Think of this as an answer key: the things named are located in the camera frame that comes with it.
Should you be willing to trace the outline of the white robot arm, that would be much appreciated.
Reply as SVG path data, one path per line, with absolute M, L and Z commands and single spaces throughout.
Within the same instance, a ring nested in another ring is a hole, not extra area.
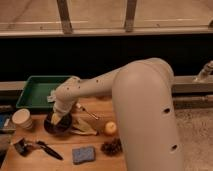
M 184 171 L 173 80 L 166 61 L 136 60 L 85 81 L 66 80 L 56 88 L 53 111 L 62 117 L 81 97 L 110 94 L 127 171 Z

